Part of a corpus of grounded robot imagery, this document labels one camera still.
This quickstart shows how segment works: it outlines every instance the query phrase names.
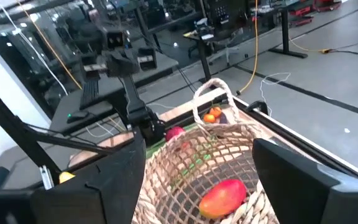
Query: orange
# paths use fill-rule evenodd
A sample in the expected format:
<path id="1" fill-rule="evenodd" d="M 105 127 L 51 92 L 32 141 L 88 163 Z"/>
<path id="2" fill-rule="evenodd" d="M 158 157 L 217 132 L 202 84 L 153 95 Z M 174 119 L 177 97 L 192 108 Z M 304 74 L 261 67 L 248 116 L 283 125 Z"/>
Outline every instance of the orange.
<path id="1" fill-rule="evenodd" d="M 204 121 L 208 123 L 215 123 L 216 119 L 212 114 L 206 114 L 204 115 Z"/>
<path id="2" fill-rule="evenodd" d="M 213 115 L 215 118 L 218 118 L 222 114 L 222 110 L 218 106 L 214 106 L 210 109 L 209 114 Z"/>

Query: red mango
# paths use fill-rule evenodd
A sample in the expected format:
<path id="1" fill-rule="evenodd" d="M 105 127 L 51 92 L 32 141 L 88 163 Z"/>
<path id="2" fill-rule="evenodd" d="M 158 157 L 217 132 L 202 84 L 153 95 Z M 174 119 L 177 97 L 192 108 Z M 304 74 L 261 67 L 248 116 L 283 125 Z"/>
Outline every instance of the red mango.
<path id="1" fill-rule="evenodd" d="M 240 207 L 247 189 L 241 180 L 224 180 L 213 187 L 198 205 L 206 218 L 221 218 Z"/>

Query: desk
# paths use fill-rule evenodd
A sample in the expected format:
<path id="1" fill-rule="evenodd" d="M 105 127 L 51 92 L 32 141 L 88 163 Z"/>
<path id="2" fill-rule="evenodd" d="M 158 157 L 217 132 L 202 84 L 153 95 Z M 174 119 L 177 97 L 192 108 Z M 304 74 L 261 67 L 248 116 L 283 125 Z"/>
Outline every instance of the desk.
<path id="1" fill-rule="evenodd" d="M 198 100 L 199 114 L 203 114 L 208 111 L 211 106 L 211 102 L 222 103 L 222 99 L 225 99 L 225 92 L 220 88 L 216 88 L 215 90 L 200 96 Z M 189 102 L 161 114 L 159 118 L 165 121 L 168 126 L 186 126 L 194 123 L 192 114 L 193 103 L 191 99 L 189 100 Z M 354 165 L 327 151 L 294 130 L 280 124 L 271 117 L 255 110 L 248 111 L 248 104 L 237 97 L 234 97 L 234 102 L 239 108 L 241 119 L 256 122 L 263 131 L 265 137 L 272 139 L 279 146 L 295 151 L 313 161 L 328 165 L 339 171 L 358 177 L 358 168 Z M 118 134 L 117 136 L 103 141 L 99 145 L 104 147 L 120 146 L 125 142 L 130 141 L 132 138 L 132 133 Z M 70 168 L 69 171 L 75 171 L 81 167 L 83 162 L 84 164 L 87 164 L 89 163 L 87 161 L 92 161 L 95 157 L 97 157 L 96 153 L 86 151 L 81 152 L 71 160 L 69 167 L 72 168 Z"/>
<path id="2" fill-rule="evenodd" d="M 307 58 L 307 54 L 301 54 L 298 52 L 292 52 L 289 49 L 289 38 L 288 38 L 288 10 L 291 7 L 294 7 L 295 5 L 297 5 L 298 3 L 300 3 L 300 0 L 285 0 L 285 1 L 280 1 L 280 3 L 275 4 L 274 6 L 272 6 L 273 10 L 271 10 L 270 12 L 266 12 L 266 13 L 258 13 L 258 19 L 265 19 L 267 17 L 270 17 L 274 14 L 277 13 L 281 13 L 281 25 L 282 25 L 282 35 L 283 35 L 283 49 L 277 49 L 277 48 L 273 48 L 273 49 L 269 49 L 269 51 L 271 52 L 275 52 L 275 53 L 279 53 L 279 54 L 284 54 L 284 55 L 289 55 L 289 56 L 294 56 L 294 57 L 299 57 L 299 58 Z M 208 61 L 206 58 L 206 53 L 205 53 L 205 42 L 214 42 L 215 41 L 215 37 L 208 39 L 208 40 L 201 40 L 201 38 L 197 35 L 197 33 L 195 31 L 193 32 L 188 32 L 186 34 L 183 34 L 184 38 L 187 39 L 191 39 L 191 40 L 195 40 L 197 41 L 197 46 L 198 46 L 198 51 L 200 54 L 200 60 L 201 60 L 201 64 L 203 66 L 203 70 L 204 70 L 204 74 L 205 77 L 200 79 L 199 81 L 201 83 L 205 83 L 208 80 L 211 79 L 211 71 L 209 70 L 209 65 L 208 65 Z"/>
<path id="3" fill-rule="evenodd" d="M 145 86 L 158 80 L 159 78 L 171 74 L 173 67 L 178 65 L 176 60 L 158 52 L 156 53 L 156 57 L 156 69 L 148 70 L 145 72 L 141 71 L 133 75 L 133 79 L 137 88 Z M 111 87 L 112 91 L 109 93 L 109 96 L 114 99 L 114 104 L 122 105 L 120 109 L 126 111 L 127 101 L 124 97 L 125 90 L 121 82 L 118 80 L 118 78 L 105 78 L 105 81 L 106 84 Z M 70 93 L 68 96 L 64 96 L 60 100 L 49 129 L 52 131 L 58 131 L 63 135 L 68 135 L 116 113 L 117 108 L 113 108 L 110 103 L 103 101 L 87 108 L 87 111 L 89 111 L 91 115 L 86 119 L 68 124 L 67 115 L 79 110 L 81 96 L 82 90 L 76 90 Z"/>

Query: black desk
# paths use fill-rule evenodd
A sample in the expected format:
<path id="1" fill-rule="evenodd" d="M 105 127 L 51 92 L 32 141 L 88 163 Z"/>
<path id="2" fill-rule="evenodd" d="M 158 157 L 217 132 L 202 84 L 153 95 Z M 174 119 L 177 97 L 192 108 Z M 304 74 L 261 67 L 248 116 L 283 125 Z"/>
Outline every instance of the black desk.
<path id="1" fill-rule="evenodd" d="M 172 73 L 172 68 L 178 65 L 178 62 L 172 58 L 169 58 L 163 54 L 157 52 L 157 68 L 154 70 L 148 70 L 146 72 L 139 72 L 133 75 L 135 85 L 137 88 L 145 86 L 151 82 L 158 80 L 168 74 Z M 70 93 L 68 96 L 64 96 L 56 109 L 55 115 L 52 118 L 50 128 L 52 131 L 58 131 L 63 135 L 68 135 L 79 131 L 97 121 L 100 121 L 108 116 L 114 115 L 118 111 L 125 111 L 127 101 L 124 97 L 125 90 L 122 83 L 117 78 L 103 78 L 106 83 L 109 84 L 111 92 L 109 98 L 113 99 L 113 102 L 108 103 L 103 101 L 94 106 L 90 106 L 86 110 L 91 113 L 86 119 L 81 121 L 67 123 L 67 115 L 72 114 L 79 110 L 80 101 L 82 96 L 82 90 L 76 90 Z M 114 103 L 117 108 L 113 108 L 111 103 Z"/>
<path id="2" fill-rule="evenodd" d="M 281 1 L 279 3 L 276 3 L 276 5 L 272 6 L 273 10 L 271 10 L 270 12 L 266 12 L 266 13 L 258 12 L 258 20 L 266 19 L 272 15 L 281 13 L 283 49 L 273 48 L 273 49 L 269 49 L 269 51 L 279 53 L 279 54 L 299 57 L 299 58 L 307 58 L 307 56 L 308 56 L 307 54 L 290 51 L 289 43 L 288 43 L 288 41 L 289 41 L 289 38 L 288 38 L 288 10 L 290 10 L 292 7 L 296 6 L 298 3 L 300 3 L 300 0 Z M 207 82 L 208 80 L 211 79 L 211 71 L 209 70 L 209 65 L 208 65 L 208 61 L 206 58 L 205 46 L 206 46 L 206 42 L 214 42 L 214 41 L 216 41 L 216 38 L 213 37 L 213 38 L 210 38 L 207 40 L 201 40 L 201 38 L 197 35 L 197 33 L 195 31 L 183 34 L 183 37 L 197 41 L 198 51 L 200 54 L 200 60 L 201 60 L 202 66 L 203 66 L 204 74 L 205 74 L 205 77 L 201 78 L 199 81 L 201 83 Z"/>

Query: concrete floor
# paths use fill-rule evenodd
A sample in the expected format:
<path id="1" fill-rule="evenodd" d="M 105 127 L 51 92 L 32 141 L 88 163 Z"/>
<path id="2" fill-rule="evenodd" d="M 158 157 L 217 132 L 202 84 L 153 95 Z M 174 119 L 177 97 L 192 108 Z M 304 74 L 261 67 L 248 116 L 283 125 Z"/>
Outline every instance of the concrete floor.
<path id="1" fill-rule="evenodd" d="M 308 49 L 335 48 L 356 43 L 358 0 L 349 0 L 337 11 L 315 15 L 311 24 L 291 29 L 290 36 L 299 36 L 294 42 Z M 287 83 L 358 108 L 357 55 L 341 53 L 323 55 L 308 52 L 307 59 L 298 59 L 266 52 L 267 49 L 279 44 L 281 44 L 280 29 L 259 37 L 259 52 L 262 52 L 258 59 L 259 73 L 271 75 L 290 72 L 291 76 Z M 254 47 L 254 40 L 242 43 L 242 51 L 249 54 L 251 58 L 244 61 L 243 55 L 234 55 L 231 57 L 234 67 L 226 68 L 224 60 L 218 60 L 211 66 L 211 71 L 216 73 L 215 77 L 225 80 L 233 92 L 244 86 L 250 78 L 250 73 L 243 69 L 253 67 Z M 292 50 L 300 50 L 292 44 L 290 47 Z M 358 46 L 349 50 L 357 51 Z M 203 71 L 199 62 L 184 68 L 183 71 L 196 88 L 201 85 L 198 79 L 203 77 Z M 249 103 L 261 100 L 261 81 L 261 78 L 255 77 L 240 98 Z M 140 97 L 157 113 L 163 113 L 170 107 L 191 100 L 193 94 L 178 72 L 139 91 Z M 358 167 L 358 113 L 281 85 L 263 85 L 263 91 L 268 105 L 273 110 L 273 118 Z M 95 136 L 105 133 L 100 128 L 89 128 Z M 77 134 L 94 142 L 108 138 L 108 135 L 100 138 L 92 137 L 86 130 Z M 48 145 L 43 147 L 62 169 L 67 166 L 70 155 L 77 151 Z M 26 187 L 40 180 L 38 168 L 18 148 L 4 153 L 0 158 L 0 166 L 11 170 L 11 176 L 6 184 L 7 189 Z"/>

